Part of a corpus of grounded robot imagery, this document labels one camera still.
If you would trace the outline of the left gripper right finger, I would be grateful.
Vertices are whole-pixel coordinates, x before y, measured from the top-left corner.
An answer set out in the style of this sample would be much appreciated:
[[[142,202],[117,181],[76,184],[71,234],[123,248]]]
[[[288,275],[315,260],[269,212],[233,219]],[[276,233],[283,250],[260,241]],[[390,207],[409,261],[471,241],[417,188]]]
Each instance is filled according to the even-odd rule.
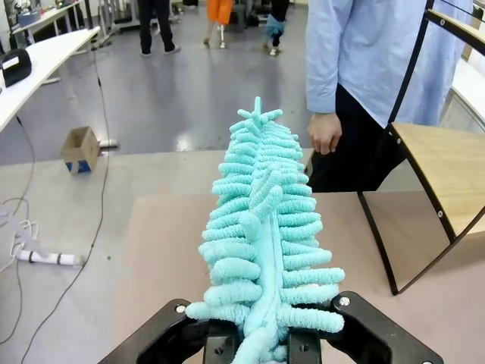
[[[442,363],[443,358],[383,314],[365,298],[344,291],[329,306],[300,304],[303,309],[343,316],[343,330],[336,334],[292,328],[288,336],[289,363],[321,363],[321,341],[346,354],[355,363]]]

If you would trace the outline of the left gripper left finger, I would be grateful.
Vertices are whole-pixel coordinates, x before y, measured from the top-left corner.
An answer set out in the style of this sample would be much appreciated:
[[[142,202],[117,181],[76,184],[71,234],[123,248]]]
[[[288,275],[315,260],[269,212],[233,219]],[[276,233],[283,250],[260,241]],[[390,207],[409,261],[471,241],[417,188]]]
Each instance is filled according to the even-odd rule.
[[[100,363],[231,363],[240,345],[235,324],[189,318],[187,306],[171,300]]]

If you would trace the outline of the person's right hand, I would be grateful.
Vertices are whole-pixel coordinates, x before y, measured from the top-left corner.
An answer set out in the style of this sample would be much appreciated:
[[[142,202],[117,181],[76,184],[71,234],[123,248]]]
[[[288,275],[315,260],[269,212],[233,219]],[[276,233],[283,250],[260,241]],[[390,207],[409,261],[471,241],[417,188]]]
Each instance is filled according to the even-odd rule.
[[[335,113],[314,113],[308,124],[308,134],[314,151],[328,155],[336,151],[342,136],[342,127]]]

